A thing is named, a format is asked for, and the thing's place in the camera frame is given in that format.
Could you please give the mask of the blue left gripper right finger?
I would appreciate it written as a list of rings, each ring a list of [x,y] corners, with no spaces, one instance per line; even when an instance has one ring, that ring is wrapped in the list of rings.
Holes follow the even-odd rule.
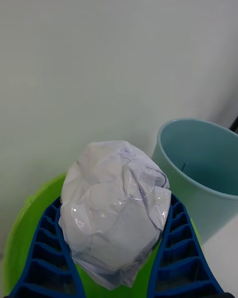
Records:
[[[185,206],[172,196],[147,297],[202,298],[223,293],[206,262]]]

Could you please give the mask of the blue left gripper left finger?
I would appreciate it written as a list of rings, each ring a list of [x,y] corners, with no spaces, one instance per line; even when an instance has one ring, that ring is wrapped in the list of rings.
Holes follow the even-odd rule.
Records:
[[[84,298],[85,291],[58,224],[61,203],[43,212],[23,272],[10,298]]]

